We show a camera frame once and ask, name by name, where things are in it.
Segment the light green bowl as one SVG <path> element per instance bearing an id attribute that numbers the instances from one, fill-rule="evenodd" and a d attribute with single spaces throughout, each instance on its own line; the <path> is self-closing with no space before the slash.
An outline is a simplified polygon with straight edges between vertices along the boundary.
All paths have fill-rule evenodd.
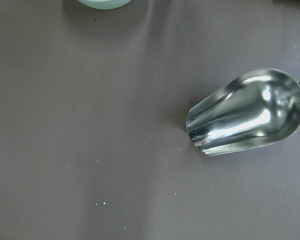
<path id="1" fill-rule="evenodd" d="M 112 10 L 116 8 L 120 8 L 131 0 L 78 0 L 80 3 L 88 6 L 90 8 L 98 9 L 98 10 Z"/>

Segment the metal scoop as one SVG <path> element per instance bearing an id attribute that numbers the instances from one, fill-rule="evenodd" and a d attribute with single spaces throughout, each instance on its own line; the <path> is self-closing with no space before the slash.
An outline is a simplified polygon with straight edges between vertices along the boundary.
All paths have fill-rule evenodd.
<path id="1" fill-rule="evenodd" d="M 248 71 L 188 112 L 193 145 L 218 156 L 278 143 L 300 126 L 300 82 L 275 68 Z"/>

